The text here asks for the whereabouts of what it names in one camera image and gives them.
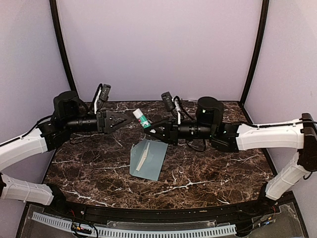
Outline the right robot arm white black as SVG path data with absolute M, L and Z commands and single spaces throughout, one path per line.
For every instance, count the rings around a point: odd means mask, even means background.
M 296 154 L 273 179 L 267 182 L 260 199 L 253 203 L 253 211 L 263 215 L 284 192 L 301 178 L 317 170 L 317 123 L 309 113 L 292 121 L 273 124 L 223 122 L 224 105 L 213 97 L 201 97 L 197 102 L 196 117 L 183 120 L 185 112 L 178 97 L 162 94 L 167 111 L 178 110 L 178 115 L 144 126 L 146 134 L 172 145 L 180 139 L 209 140 L 222 152 L 239 152 L 258 148 L 295 148 Z

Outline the small glue stick bottle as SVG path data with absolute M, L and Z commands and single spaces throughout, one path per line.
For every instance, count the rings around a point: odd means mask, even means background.
M 143 128 L 147 128 L 151 126 L 150 122 L 148 121 L 148 119 L 145 117 L 145 115 L 142 113 L 140 109 L 136 109 L 133 112 L 133 115 Z

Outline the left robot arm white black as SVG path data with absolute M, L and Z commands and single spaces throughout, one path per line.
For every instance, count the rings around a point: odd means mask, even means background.
M 66 91 L 53 100 L 54 112 L 44 117 L 25 134 L 0 145 L 0 169 L 37 154 L 53 151 L 69 141 L 76 132 L 111 134 L 132 119 L 121 113 L 87 106 L 75 91 Z M 0 175 L 1 199 L 34 202 L 50 206 L 59 216 L 66 216 L 70 206 L 62 191 L 54 184 L 37 184 Z

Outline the light blue envelope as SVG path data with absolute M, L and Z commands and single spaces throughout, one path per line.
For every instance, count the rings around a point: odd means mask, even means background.
M 148 142 L 150 142 L 150 147 L 147 158 L 141 169 L 136 171 L 136 167 Z M 167 148 L 168 144 L 159 141 L 144 139 L 139 142 L 130 151 L 130 175 L 142 179 L 158 181 Z

